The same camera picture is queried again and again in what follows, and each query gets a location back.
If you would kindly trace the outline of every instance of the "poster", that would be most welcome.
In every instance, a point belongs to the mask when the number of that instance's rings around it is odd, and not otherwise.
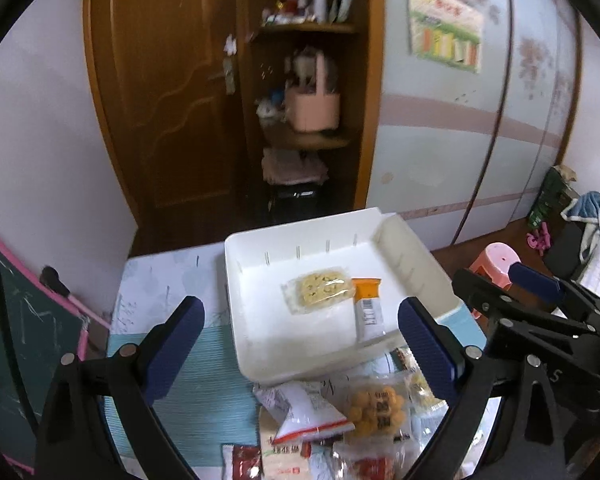
[[[411,53],[480,72],[483,17],[459,0],[408,0]]]

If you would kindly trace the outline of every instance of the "barcode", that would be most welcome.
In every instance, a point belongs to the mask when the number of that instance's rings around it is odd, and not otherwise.
[[[376,321],[373,300],[362,300],[362,319],[364,320],[365,325],[378,324]]]

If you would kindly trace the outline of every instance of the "pink toy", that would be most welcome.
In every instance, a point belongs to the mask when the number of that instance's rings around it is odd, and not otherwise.
[[[489,278],[494,285],[507,290],[511,287],[509,267],[520,261],[520,257],[511,247],[502,242],[487,245],[469,270]],[[475,319],[480,317],[477,310],[472,312]]]
[[[551,247],[551,237],[546,222],[540,224],[540,230],[534,229],[533,232],[526,234],[526,243],[532,249],[538,250],[540,256],[544,256],[544,252]]]

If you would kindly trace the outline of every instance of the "white plastic tray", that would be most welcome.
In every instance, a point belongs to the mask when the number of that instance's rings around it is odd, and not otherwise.
[[[225,241],[224,256],[238,366],[262,384],[352,367],[404,345],[397,312],[408,296],[417,296],[437,320],[461,306],[410,227],[377,208],[236,233]],[[343,267],[352,278],[382,279],[386,336],[356,342],[353,300],[291,314],[282,285],[330,267]]]

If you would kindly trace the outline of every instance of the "cabinet shelf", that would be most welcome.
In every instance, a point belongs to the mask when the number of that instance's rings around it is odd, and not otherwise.
[[[348,136],[342,135],[340,128],[336,136],[326,136],[321,132],[296,132],[288,123],[275,120],[260,120],[260,127],[267,142],[273,148],[282,150],[335,150],[344,148],[350,142]]]
[[[287,23],[285,25],[263,25],[254,32],[251,41],[269,34],[280,32],[328,32],[331,34],[355,34],[356,27],[351,23]]]

